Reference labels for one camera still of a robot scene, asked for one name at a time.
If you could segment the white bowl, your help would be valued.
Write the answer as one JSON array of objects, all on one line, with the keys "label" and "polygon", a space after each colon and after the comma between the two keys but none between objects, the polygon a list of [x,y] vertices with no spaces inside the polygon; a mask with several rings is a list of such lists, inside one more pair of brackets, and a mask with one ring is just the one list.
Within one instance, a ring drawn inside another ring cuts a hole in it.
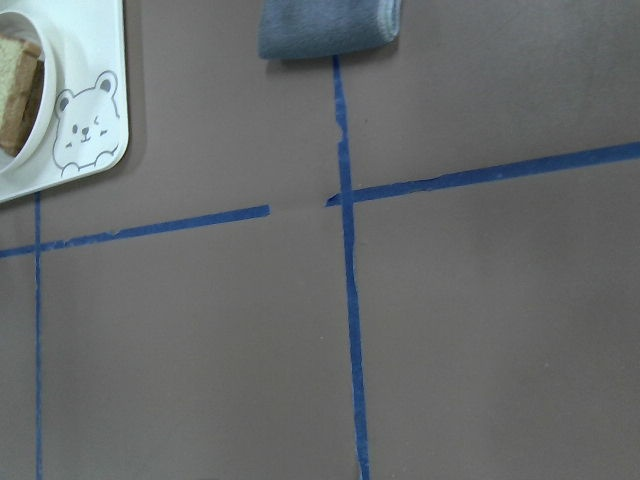
[{"label": "white bowl", "polygon": [[53,116],[57,72],[52,45],[38,19],[19,10],[5,9],[1,12],[1,35],[24,39],[39,45],[42,49],[40,59],[44,63],[42,98],[28,139],[16,157],[7,155],[1,149],[1,172],[6,173],[30,159],[43,142]]}]

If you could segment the white bear tray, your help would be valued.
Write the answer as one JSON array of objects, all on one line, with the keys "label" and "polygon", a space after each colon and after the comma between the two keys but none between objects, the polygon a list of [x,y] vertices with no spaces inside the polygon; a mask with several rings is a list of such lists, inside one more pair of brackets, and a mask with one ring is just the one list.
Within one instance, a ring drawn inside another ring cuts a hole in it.
[{"label": "white bear tray", "polygon": [[53,116],[36,152],[1,172],[4,202],[105,171],[129,141],[124,4],[121,1],[4,1],[41,22],[57,79]]}]

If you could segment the bread slice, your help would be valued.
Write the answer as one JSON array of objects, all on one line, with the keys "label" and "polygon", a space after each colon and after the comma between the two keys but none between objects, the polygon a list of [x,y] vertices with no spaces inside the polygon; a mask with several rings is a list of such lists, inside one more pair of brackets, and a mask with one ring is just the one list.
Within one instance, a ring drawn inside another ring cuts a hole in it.
[{"label": "bread slice", "polygon": [[24,147],[40,107],[41,53],[35,43],[1,35],[1,149],[11,157]]}]

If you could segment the grey folded cloth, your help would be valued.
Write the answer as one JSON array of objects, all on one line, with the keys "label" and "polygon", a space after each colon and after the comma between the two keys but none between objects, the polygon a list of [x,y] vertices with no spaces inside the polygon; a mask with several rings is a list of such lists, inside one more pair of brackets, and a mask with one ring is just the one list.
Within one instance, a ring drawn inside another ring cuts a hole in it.
[{"label": "grey folded cloth", "polygon": [[397,0],[265,1],[259,57],[310,59],[384,46],[399,35],[401,6]]}]

